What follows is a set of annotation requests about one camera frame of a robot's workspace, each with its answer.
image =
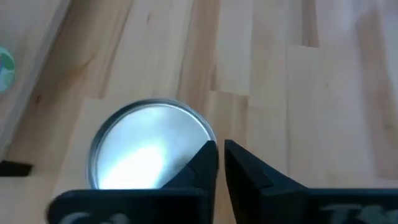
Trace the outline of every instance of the silver lid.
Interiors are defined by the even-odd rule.
[[[95,189],[158,189],[208,141],[210,125],[187,105],[150,99],[125,106],[97,132],[87,163]]]

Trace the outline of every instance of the metal lid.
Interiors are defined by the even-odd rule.
[[[97,132],[87,163],[95,189],[158,189],[208,141],[210,125],[174,100],[142,100],[113,114]]]

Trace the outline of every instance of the black plastic part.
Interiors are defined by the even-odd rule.
[[[237,224],[398,223],[397,189],[308,189],[231,140],[225,172]]]
[[[32,167],[30,164],[20,162],[1,161],[0,177],[27,177]]]
[[[214,141],[208,141],[161,189],[67,192],[50,204],[47,220],[50,224],[124,224],[124,221],[126,224],[210,224],[217,170],[217,146]]]

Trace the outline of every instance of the green object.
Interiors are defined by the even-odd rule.
[[[0,47],[0,93],[8,90],[15,80],[15,60],[5,49]]]

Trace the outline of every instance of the light wood surface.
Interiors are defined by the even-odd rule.
[[[0,95],[0,158],[16,131],[70,0],[0,1],[0,45],[16,61],[15,82]]]
[[[42,223],[87,188],[98,127],[149,97],[215,130],[215,223],[234,223],[226,138],[308,187],[398,187],[397,22],[394,0],[74,1],[7,155],[36,167],[0,179],[0,215]]]

